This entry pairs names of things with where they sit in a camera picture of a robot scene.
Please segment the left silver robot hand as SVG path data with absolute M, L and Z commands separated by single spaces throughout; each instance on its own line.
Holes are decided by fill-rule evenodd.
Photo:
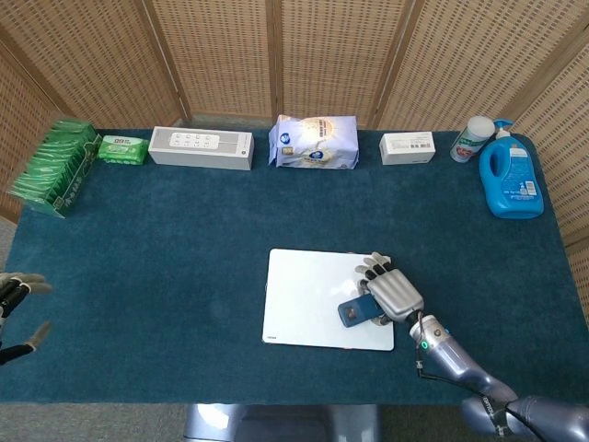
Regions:
M 42 274 L 1 273 L 1 335 L 4 335 L 6 321 L 29 295 L 46 295 L 52 286 Z M 1 365 L 34 353 L 50 334 L 52 324 L 46 321 L 23 343 L 3 347 L 1 343 Z

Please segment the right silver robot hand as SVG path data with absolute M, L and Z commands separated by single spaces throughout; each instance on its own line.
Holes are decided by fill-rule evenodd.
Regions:
M 423 297 L 391 258 L 374 251 L 354 270 L 361 275 L 358 293 L 370 295 L 389 321 L 410 327 L 418 321 L 424 311 Z

